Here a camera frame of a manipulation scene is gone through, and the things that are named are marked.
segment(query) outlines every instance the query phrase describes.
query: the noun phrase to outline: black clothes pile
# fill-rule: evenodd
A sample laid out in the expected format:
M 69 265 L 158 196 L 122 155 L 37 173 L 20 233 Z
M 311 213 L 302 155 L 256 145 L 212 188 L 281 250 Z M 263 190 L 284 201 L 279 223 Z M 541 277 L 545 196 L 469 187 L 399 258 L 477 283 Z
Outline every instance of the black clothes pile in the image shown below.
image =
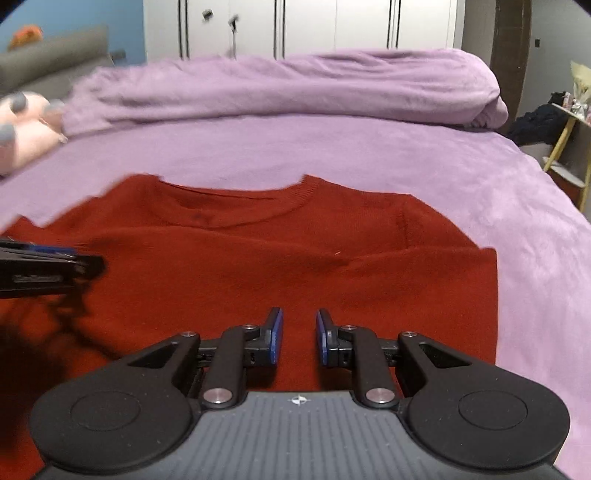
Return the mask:
M 569 116 L 553 107 L 551 103 L 562 105 L 565 92 L 554 92 L 545 105 L 540 105 L 533 112 L 527 112 L 517 118 L 509 127 L 505 136 L 518 146 L 534 143 L 554 145 Z

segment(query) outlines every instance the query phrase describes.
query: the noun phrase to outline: pink plush toy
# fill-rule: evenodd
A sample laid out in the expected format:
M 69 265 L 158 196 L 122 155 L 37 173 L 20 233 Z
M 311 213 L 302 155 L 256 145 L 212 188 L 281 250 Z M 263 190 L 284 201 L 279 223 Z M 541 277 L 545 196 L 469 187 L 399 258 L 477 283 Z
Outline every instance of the pink plush toy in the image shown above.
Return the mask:
M 64 143 L 63 102 L 19 92 L 0 100 L 0 175 L 7 175 Z

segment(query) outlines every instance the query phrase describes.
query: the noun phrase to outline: bed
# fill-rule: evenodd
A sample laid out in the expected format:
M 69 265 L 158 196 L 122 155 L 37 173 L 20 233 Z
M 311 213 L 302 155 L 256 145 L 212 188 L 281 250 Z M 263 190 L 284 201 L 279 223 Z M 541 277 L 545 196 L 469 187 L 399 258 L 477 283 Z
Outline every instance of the bed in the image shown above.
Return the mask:
M 571 430 L 557 466 L 591 469 L 591 226 L 537 162 L 494 133 L 494 75 L 457 50 L 245 57 L 99 69 L 74 88 L 67 145 L 0 184 L 0 226 L 39 225 L 132 173 L 270 189 L 311 174 L 410 193 L 499 271 L 496 363 L 557 392 Z

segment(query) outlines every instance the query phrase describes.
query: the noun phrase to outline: red sweater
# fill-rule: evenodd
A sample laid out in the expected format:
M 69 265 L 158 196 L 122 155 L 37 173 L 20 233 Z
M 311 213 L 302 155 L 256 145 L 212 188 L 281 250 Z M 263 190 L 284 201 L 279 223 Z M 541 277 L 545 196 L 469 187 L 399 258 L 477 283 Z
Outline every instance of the red sweater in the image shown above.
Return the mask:
M 132 176 L 47 228 L 21 218 L 5 235 L 105 257 L 85 308 L 61 320 L 47 298 L 0 303 L 0 478 L 41 466 L 26 434 L 34 400 L 119 355 L 195 330 L 205 339 L 284 309 L 274 390 L 347 388 L 319 368 L 314 314 L 327 307 L 396 338 L 416 330 L 495 360 L 496 255 L 409 195 L 315 177 L 283 190 L 189 189 Z

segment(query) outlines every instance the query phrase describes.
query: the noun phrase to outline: stuffed animal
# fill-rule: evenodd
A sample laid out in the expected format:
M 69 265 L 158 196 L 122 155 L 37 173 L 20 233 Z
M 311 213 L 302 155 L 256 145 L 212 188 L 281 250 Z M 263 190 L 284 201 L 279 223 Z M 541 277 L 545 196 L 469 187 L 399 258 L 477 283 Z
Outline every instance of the stuffed animal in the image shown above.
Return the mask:
M 7 175 L 66 142 L 63 102 L 20 92 L 0 101 L 0 175 Z
M 25 25 L 20 28 L 14 35 L 8 45 L 8 50 L 14 50 L 15 48 L 22 47 L 29 43 L 34 43 L 43 40 L 43 30 L 37 25 Z

